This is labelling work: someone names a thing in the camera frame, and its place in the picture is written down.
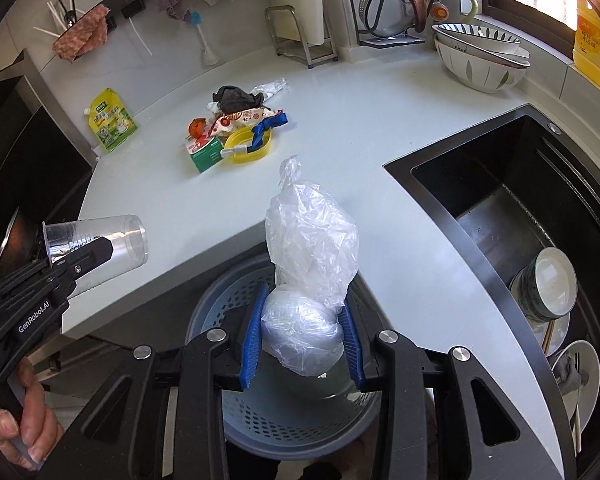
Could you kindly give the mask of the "person's left hand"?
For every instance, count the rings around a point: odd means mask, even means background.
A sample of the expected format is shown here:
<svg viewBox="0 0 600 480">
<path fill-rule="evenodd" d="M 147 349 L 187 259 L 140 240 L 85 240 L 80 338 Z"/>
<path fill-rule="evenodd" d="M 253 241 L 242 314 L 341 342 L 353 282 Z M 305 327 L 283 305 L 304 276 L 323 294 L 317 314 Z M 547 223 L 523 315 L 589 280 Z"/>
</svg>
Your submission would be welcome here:
<svg viewBox="0 0 600 480">
<path fill-rule="evenodd" d="M 31 362 L 24 358 L 17 368 L 24 391 L 22 416 L 0 408 L 0 450 L 9 463 L 36 471 L 64 435 L 55 413 L 46 405 L 45 392 L 35 378 Z"/>
</svg>

